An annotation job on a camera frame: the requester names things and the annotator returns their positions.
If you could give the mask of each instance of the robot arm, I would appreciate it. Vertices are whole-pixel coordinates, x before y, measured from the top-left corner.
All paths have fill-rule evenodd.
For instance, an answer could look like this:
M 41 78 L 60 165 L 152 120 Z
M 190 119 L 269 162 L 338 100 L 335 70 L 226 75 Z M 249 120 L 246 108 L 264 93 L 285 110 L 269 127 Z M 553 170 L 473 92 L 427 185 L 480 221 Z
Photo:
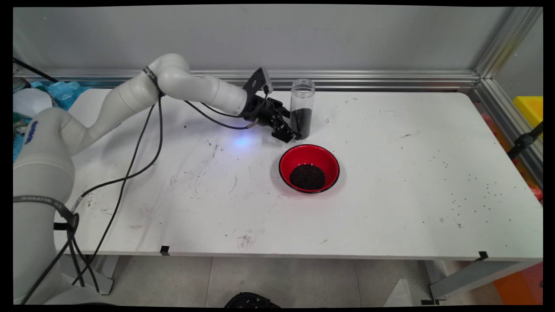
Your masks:
M 30 123 L 24 146 L 13 165 L 13 196 L 35 195 L 65 203 L 73 188 L 71 156 L 89 147 L 121 122 L 158 101 L 159 89 L 170 97 L 203 102 L 228 114 L 245 108 L 245 90 L 215 77 L 196 78 L 178 54 L 166 54 L 148 66 L 158 87 L 146 73 L 119 85 L 106 96 L 96 122 L 87 128 L 68 112 L 50 108 Z M 13 302 L 20 303 L 56 255 L 52 224 L 54 208 L 42 203 L 13 204 Z M 103 301 L 92 289 L 78 290 L 62 277 L 56 265 L 28 303 Z

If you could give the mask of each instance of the red bowl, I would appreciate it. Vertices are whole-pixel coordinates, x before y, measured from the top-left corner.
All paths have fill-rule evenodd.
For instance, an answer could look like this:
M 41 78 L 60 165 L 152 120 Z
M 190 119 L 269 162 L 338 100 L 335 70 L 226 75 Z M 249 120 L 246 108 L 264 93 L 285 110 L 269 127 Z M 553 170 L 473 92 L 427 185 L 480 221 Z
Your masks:
M 312 164 L 322 169 L 326 175 L 324 187 L 315 190 L 301 189 L 293 184 L 289 176 L 293 169 L 304 164 Z M 279 174 L 291 188 L 303 193 L 320 193 L 330 189 L 339 179 L 339 163 L 329 150 L 318 145 L 303 144 L 288 149 L 279 160 Z

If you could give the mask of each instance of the logo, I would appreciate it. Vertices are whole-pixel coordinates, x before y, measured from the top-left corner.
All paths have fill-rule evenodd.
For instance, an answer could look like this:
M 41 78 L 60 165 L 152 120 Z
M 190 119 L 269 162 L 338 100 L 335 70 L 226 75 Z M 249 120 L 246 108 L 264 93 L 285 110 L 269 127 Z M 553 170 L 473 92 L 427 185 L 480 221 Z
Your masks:
M 33 135 L 34 135 L 35 129 L 37 127 L 37 123 L 38 123 L 38 121 L 35 121 L 31 124 L 31 130 L 29 130 L 29 135 L 27 136 L 27 140 L 25 140 L 24 145 L 31 142 L 31 140 L 33 139 Z

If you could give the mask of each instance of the table surface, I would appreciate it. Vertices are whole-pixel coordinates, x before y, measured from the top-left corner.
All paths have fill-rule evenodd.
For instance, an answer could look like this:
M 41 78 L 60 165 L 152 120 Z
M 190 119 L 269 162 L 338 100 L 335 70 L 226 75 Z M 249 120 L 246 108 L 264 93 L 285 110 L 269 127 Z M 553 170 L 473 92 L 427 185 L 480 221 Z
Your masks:
M 108 92 L 86 91 L 70 113 L 90 126 Z M 289 96 L 270 97 L 288 107 Z M 543 208 L 464 94 L 316 92 L 310 136 L 289 143 L 269 127 L 223 128 L 182 101 L 162 104 L 162 152 L 126 184 L 100 254 L 160 255 L 169 246 L 170 255 L 543 259 Z M 69 207 L 125 175 L 146 116 L 73 157 Z M 156 108 L 132 172 L 152 160 L 158 141 Z M 279 159 L 298 144 L 334 153 L 341 174 L 331 189 L 304 194 L 281 180 Z M 83 253 L 94 252 L 120 186 L 77 208 Z M 55 233 L 58 248 L 65 240 Z

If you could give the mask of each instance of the black granules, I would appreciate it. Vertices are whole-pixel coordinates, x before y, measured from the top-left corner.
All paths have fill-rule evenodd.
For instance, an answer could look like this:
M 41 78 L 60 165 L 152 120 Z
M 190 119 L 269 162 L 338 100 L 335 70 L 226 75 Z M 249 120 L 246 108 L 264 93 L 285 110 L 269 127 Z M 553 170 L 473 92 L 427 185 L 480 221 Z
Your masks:
M 294 186 L 306 189 L 315 190 L 324 187 L 326 182 L 326 175 L 322 169 L 312 164 L 304 164 L 297 166 L 289 175 L 289 180 Z
M 291 112 L 291 129 L 301 134 L 299 140 L 306 139 L 310 134 L 312 109 L 300 108 Z

